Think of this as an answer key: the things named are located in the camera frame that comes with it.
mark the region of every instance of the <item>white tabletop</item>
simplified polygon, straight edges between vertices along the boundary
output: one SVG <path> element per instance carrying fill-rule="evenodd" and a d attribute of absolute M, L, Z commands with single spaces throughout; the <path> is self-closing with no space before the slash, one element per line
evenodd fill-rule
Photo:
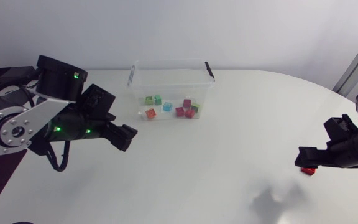
<path fill-rule="evenodd" d="M 358 125 L 354 103 L 278 73 L 214 74 L 200 119 L 146 122 L 129 71 L 90 71 L 87 85 L 117 97 L 114 123 L 138 135 L 127 152 L 73 141 L 62 173 L 29 151 L 0 196 L 0 223 L 358 223 L 358 169 L 310 177 L 294 165 L 298 146 L 326 148 L 330 117 Z"/>

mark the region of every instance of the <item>clear plastic container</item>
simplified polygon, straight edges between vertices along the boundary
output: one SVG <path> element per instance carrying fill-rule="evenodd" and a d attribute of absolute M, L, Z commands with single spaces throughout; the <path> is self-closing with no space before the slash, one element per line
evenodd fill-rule
<path fill-rule="evenodd" d="M 212 71 L 202 59 L 136 61 L 128 79 L 128 87 L 139 105 L 138 113 L 146 121 L 198 119 L 214 83 Z M 156 95 L 161 97 L 161 104 Z M 184 99 L 191 100 L 190 108 L 183 105 Z M 167 111 L 169 103 L 172 108 Z M 186 115 L 178 116 L 176 108 L 183 108 Z M 188 111 L 191 108 L 196 111 L 193 116 L 192 111 Z"/>

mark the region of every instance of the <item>robotic arm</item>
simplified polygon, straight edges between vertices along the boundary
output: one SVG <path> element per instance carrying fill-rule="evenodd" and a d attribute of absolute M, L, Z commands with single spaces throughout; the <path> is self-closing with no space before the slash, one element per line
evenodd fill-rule
<path fill-rule="evenodd" d="M 105 138 L 125 152 L 137 134 L 125 124 L 111 122 L 116 118 L 109 113 L 115 96 L 94 84 L 81 94 L 86 71 L 42 55 L 37 66 L 26 77 L 0 84 L 0 91 L 11 85 L 19 87 L 0 96 L 0 193 L 26 148 L 46 156 L 61 172 L 67 166 L 70 141 Z M 36 91 L 22 86 L 33 79 L 38 79 Z M 50 144 L 54 141 L 65 142 L 60 165 Z"/>
<path fill-rule="evenodd" d="M 319 150 L 315 147 L 299 147 L 299 155 L 295 165 L 305 168 L 318 166 L 338 168 L 358 168 L 358 128 L 348 115 L 342 118 L 330 118 L 324 123 L 330 141 L 327 149 Z"/>

